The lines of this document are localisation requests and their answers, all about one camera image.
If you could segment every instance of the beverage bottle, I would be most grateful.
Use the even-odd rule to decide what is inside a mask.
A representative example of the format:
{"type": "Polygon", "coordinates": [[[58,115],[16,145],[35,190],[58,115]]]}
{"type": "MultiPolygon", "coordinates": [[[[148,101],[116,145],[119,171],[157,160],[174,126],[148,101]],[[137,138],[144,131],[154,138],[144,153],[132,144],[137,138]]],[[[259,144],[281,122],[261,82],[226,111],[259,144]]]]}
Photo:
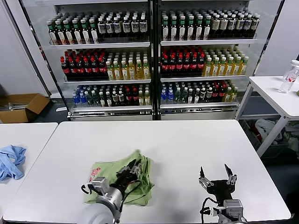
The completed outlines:
{"type": "Polygon", "coordinates": [[[177,87],[177,91],[174,93],[174,104],[178,104],[180,102],[181,99],[181,88],[177,87]]]}
{"type": "Polygon", "coordinates": [[[131,22],[133,37],[139,37],[139,21],[136,16],[133,16],[133,20],[131,22]]]}
{"type": "Polygon", "coordinates": [[[110,17],[107,17],[105,26],[107,31],[107,37],[113,37],[114,29],[110,17]]]}
{"type": "Polygon", "coordinates": [[[143,91],[142,90],[139,90],[139,92],[138,92],[138,99],[139,99],[139,105],[140,106],[145,105],[144,104],[144,97],[143,97],[143,91]]]}
{"type": "Polygon", "coordinates": [[[168,40],[168,16],[163,16],[162,34],[163,34],[163,41],[167,41],[168,40]]]}
{"type": "Polygon", "coordinates": [[[183,41],[185,39],[185,16],[180,16],[179,27],[178,27],[178,39],[183,41]]]}
{"type": "Polygon", "coordinates": [[[107,65],[107,74],[108,74],[109,80],[115,80],[116,79],[115,73],[112,68],[111,61],[106,61],[106,65],[107,65]]]}
{"type": "Polygon", "coordinates": [[[226,57],[221,58],[221,63],[219,65],[218,71],[217,71],[217,76],[223,76],[224,75],[224,69],[226,66],[226,57]]]}
{"type": "Polygon", "coordinates": [[[136,70],[135,70],[135,66],[133,64],[133,60],[129,60],[129,75],[130,75],[131,80],[135,79],[136,70]]]}
{"type": "Polygon", "coordinates": [[[224,71],[223,71],[223,74],[225,76],[230,76],[231,75],[233,65],[234,65],[234,57],[229,57],[228,58],[228,63],[226,64],[226,66],[224,68],[224,71]]]}
{"type": "Polygon", "coordinates": [[[193,39],[193,20],[194,20],[194,16],[193,15],[189,15],[189,21],[188,21],[188,26],[187,26],[187,40],[190,41],[193,39]]]}
{"type": "Polygon", "coordinates": [[[141,37],[146,37],[147,32],[148,32],[148,22],[145,19],[145,15],[141,16],[139,26],[140,26],[140,35],[141,35],[141,37]]]}
{"type": "Polygon", "coordinates": [[[236,101],[237,93],[238,93],[238,87],[235,86],[234,91],[230,95],[229,102],[235,102],[236,101]]]}
{"type": "Polygon", "coordinates": [[[150,70],[149,70],[149,65],[148,65],[147,59],[143,60],[143,72],[144,72],[144,78],[150,79],[150,70]]]}
{"type": "Polygon", "coordinates": [[[89,32],[86,20],[81,19],[81,24],[82,24],[82,34],[83,34],[83,37],[84,37],[84,41],[85,41],[86,44],[90,44],[91,34],[89,32]]]}
{"type": "Polygon", "coordinates": [[[205,24],[203,40],[207,40],[209,38],[210,28],[211,28],[210,23],[211,23],[211,16],[207,15],[206,16],[206,24],[205,24]]]}
{"type": "Polygon", "coordinates": [[[202,15],[197,16],[197,24],[195,28],[195,39],[200,40],[201,39],[201,32],[202,32],[202,15]]]}
{"type": "Polygon", "coordinates": [[[137,66],[136,66],[136,76],[137,79],[144,79],[144,72],[143,72],[143,68],[141,66],[141,60],[137,59],[137,66]]]}
{"type": "Polygon", "coordinates": [[[232,67],[232,71],[231,71],[232,76],[237,76],[238,75],[238,71],[239,71],[239,68],[240,68],[240,61],[241,61],[241,57],[238,56],[235,60],[235,63],[233,64],[233,67],[232,67]]]}
{"type": "Polygon", "coordinates": [[[250,29],[249,29],[249,37],[250,38],[253,38],[254,35],[256,34],[256,29],[257,29],[257,26],[260,22],[260,15],[255,15],[252,22],[251,22],[251,26],[250,26],[250,29]]]}
{"type": "Polygon", "coordinates": [[[210,76],[217,76],[217,72],[219,69],[219,57],[215,57],[214,63],[211,66],[210,76]]]}
{"type": "Polygon", "coordinates": [[[174,15],[171,19],[169,33],[171,34],[171,41],[175,41],[177,37],[177,17],[174,15]]]}
{"type": "Polygon", "coordinates": [[[299,66],[296,65],[293,70],[288,72],[288,75],[284,79],[279,91],[282,93],[288,93],[296,81],[299,74],[299,66]]]}

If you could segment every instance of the bottle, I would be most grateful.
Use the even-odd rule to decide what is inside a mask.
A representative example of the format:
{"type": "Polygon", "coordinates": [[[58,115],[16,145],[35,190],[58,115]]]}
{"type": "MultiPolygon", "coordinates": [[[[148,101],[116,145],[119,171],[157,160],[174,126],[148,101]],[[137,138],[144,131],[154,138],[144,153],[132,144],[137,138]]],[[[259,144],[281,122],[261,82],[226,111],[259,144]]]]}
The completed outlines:
{"type": "Polygon", "coordinates": [[[168,16],[163,17],[162,34],[163,34],[163,41],[167,41],[168,40],[168,16]]]}
{"type": "Polygon", "coordinates": [[[183,41],[185,39],[185,16],[180,16],[179,27],[178,27],[178,39],[183,41]]]}
{"type": "Polygon", "coordinates": [[[193,39],[193,20],[194,16],[189,15],[188,27],[187,27],[187,40],[190,41],[193,39]]]}
{"type": "Polygon", "coordinates": [[[234,57],[229,57],[228,58],[228,63],[225,65],[225,68],[224,68],[224,71],[223,71],[223,74],[225,76],[230,76],[231,75],[233,65],[234,65],[234,57]]]}
{"type": "Polygon", "coordinates": [[[211,66],[210,76],[217,76],[218,68],[219,68],[219,57],[214,58],[214,63],[211,66]]]}
{"type": "Polygon", "coordinates": [[[282,93],[288,93],[293,86],[294,82],[296,81],[299,74],[299,66],[296,65],[293,70],[288,72],[284,82],[282,83],[279,91],[282,93]]]}
{"type": "Polygon", "coordinates": [[[139,37],[139,21],[135,16],[133,16],[131,25],[132,25],[133,37],[139,37]]]}
{"type": "Polygon", "coordinates": [[[108,74],[109,80],[115,80],[115,73],[111,66],[111,61],[106,61],[106,65],[107,65],[107,74],[108,74]]]}
{"type": "Polygon", "coordinates": [[[219,65],[218,71],[217,71],[217,76],[223,76],[224,75],[224,69],[226,66],[226,57],[222,57],[221,63],[219,65]]]}
{"type": "Polygon", "coordinates": [[[196,33],[195,33],[195,39],[200,40],[201,39],[201,32],[202,32],[202,15],[197,16],[197,25],[196,25],[196,33]]]}
{"type": "Polygon", "coordinates": [[[240,68],[240,61],[241,61],[241,57],[238,56],[235,60],[235,63],[233,64],[232,70],[230,72],[230,74],[232,76],[237,76],[238,75],[238,71],[239,71],[239,68],[240,68]]]}
{"type": "Polygon", "coordinates": [[[210,23],[211,23],[211,16],[207,15],[203,40],[207,40],[209,38],[210,28],[211,28],[210,23]]]}

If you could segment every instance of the water bottle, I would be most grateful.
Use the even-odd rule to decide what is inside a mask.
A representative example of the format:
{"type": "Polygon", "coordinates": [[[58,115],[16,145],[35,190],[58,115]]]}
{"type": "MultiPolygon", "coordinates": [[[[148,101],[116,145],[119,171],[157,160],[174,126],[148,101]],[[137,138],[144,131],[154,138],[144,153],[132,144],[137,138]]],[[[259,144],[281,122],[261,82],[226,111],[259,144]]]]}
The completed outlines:
{"type": "Polygon", "coordinates": [[[289,71],[284,82],[282,83],[279,91],[282,93],[288,93],[296,81],[299,74],[299,65],[296,65],[293,70],[289,71]]]}
{"type": "Polygon", "coordinates": [[[165,90],[162,90],[162,93],[161,93],[161,105],[166,104],[166,103],[167,103],[167,95],[166,95],[165,90]]]}
{"type": "Polygon", "coordinates": [[[173,99],[174,99],[173,91],[170,89],[168,93],[168,104],[173,104],[173,99]]]}

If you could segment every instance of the yellow bottle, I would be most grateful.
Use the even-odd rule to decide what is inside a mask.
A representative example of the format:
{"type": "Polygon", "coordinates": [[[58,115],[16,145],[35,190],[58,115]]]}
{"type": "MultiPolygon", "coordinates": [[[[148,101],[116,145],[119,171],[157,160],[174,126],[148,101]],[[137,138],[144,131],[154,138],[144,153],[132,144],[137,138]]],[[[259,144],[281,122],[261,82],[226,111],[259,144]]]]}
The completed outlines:
{"type": "Polygon", "coordinates": [[[226,57],[221,58],[221,63],[219,65],[219,69],[217,71],[217,76],[223,76],[223,72],[226,66],[226,57]]]}
{"type": "Polygon", "coordinates": [[[219,57],[215,57],[214,63],[211,65],[210,76],[217,76],[218,69],[219,69],[219,57]]]}
{"type": "Polygon", "coordinates": [[[130,74],[128,72],[128,66],[125,60],[121,61],[121,71],[122,71],[122,76],[124,80],[129,80],[130,79],[130,74]]]}
{"type": "Polygon", "coordinates": [[[238,75],[245,75],[246,69],[247,69],[247,62],[249,60],[249,57],[244,57],[243,63],[241,64],[238,75]]]}
{"type": "Polygon", "coordinates": [[[234,57],[229,57],[228,58],[228,63],[226,64],[224,71],[223,71],[223,75],[224,76],[230,76],[230,72],[233,68],[233,64],[234,64],[234,57]]]}
{"type": "Polygon", "coordinates": [[[150,70],[149,70],[149,65],[148,65],[147,59],[143,60],[143,72],[144,72],[144,78],[150,79],[150,70]]]}
{"type": "Polygon", "coordinates": [[[143,72],[143,69],[142,69],[142,66],[141,66],[141,60],[137,59],[136,62],[137,62],[137,66],[136,66],[137,79],[142,79],[144,77],[144,72],[143,72]]]}
{"type": "Polygon", "coordinates": [[[238,56],[235,60],[235,63],[233,64],[233,68],[230,72],[230,74],[232,76],[237,76],[238,75],[238,71],[239,71],[239,68],[240,68],[240,61],[241,61],[241,57],[238,56]]]}
{"type": "Polygon", "coordinates": [[[210,76],[211,61],[212,61],[212,58],[208,57],[207,61],[206,61],[206,64],[204,65],[204,71],[203,71],[202,76],[204,76],[204,77],[210,76]]]}
{"type": "Polygon", "coordinates": [[[106,61],[106,65],[107,65],[107,73],[108,73],[109,80],[115,80],[115,73],[111,65],[111,61],[106,61]]]}
{"type": "Polygon", "coordinates": [[[131,80],[136,79],[136,69],[133,60],[129,60],[129,75],[131,80]]]}

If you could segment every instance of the white table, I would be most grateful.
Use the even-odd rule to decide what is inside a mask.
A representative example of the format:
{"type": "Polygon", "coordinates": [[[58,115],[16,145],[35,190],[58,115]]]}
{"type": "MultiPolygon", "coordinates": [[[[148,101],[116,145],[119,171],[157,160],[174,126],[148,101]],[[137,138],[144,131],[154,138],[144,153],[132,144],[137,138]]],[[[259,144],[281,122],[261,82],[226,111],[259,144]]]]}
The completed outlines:
{"type": "Polygon", "coordinates": [[[282,76],[249,77],[249,80],[250,84],[247,87],[235,119],[239,120],[241,118],[253,89],[281,116],[257,150],[257,154],[261,157],[289,120],[299,120],[299,96],[296,94],[299,90],[299,83],[296,81],[288,93],[281,93],[278,90],[283,82],[282,76]]]}
{"type": "MultiPolygon", "coordinates": [[[[40,154],[3,218],[11,222],[74,224],[86,207],[80,187],[96,161],[115,161],[135,149],[153,160],[155,184],[146,207],[125,206],[122,224],[199,223],[210,180],[238,175],[233,198],[248,221],[289,219],[290,212],[236,120],[63,122],[40,154]]],[[[217,222],[217,217],[205,217],[217,222]]]]}
{"type": "Polygon", "coordinates": [[[26,160],[23,165],[19,166],[24,177],[19,180],[7,178],[0,182],[0,223],[10,201],[12,201],[57,125],[58,123],[0,124],[0,148],[15,145],[27,149],[25,152],[26,160]]]}

